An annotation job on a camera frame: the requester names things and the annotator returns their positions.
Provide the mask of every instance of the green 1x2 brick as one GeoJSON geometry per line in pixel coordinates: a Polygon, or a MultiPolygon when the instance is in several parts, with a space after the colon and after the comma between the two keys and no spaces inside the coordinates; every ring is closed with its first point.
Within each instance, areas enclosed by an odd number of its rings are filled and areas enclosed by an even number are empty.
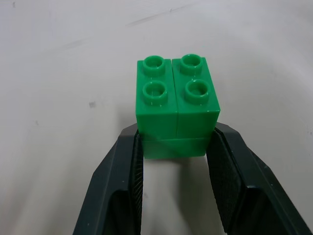
{"type": "Polygon", "coordinates": [[[154,55],[138,61],[136,118],[143,141],[175,139],[177,115],[171,60],[154,55]]]}
{"type": "Polygon", "coordinates": [[[220,113],[205,58],[188,54],[172,60],[178,103],[177,139],[210,138],[220,113]]]}

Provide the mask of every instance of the stacked lego bricks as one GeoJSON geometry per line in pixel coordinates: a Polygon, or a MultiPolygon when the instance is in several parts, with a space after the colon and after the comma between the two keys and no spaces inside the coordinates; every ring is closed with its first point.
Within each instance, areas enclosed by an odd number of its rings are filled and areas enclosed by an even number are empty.
{"type": "Polygon", "coordinates": [[[219,113],[205,58],[138,61],[136,118],[145,158],[203,156],[219,113]]]}

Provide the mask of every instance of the white table surface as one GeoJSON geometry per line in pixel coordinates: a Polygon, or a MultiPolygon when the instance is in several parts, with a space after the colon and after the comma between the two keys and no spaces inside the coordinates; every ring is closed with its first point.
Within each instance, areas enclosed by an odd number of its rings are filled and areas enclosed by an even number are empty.
{"type": "MultiPolygon", "coordinates": [[[[71,234],[136,122],[137,60],[187,53],[313,230],[311,0],[1,0],[0,234],[71,234]]],[[[223,234],[208,175],[205,158],[145,161],[142,234],[223,234]]]]}

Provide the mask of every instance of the plastic toy block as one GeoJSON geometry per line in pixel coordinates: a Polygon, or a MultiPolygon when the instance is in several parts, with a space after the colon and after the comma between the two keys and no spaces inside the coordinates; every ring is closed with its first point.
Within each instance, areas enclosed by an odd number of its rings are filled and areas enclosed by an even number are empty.
{"type": "Polygon", "coordinates": [[[188,54],[172,60],[178,104],[177,139],[210,138],[220,113],[205,58],[188,54]]]}
{"type": "Polygon", "coordinates": [[[171,60],[149,56],[138,61],[136,118],[142,139],[175,139],[177,115],[171,60]]]}
{"type": "Polygon", "coordinates": [[[159,141],[143,141],[146,159],[168,159],[204,156],[209,139],[173,139],[159,141]]]}

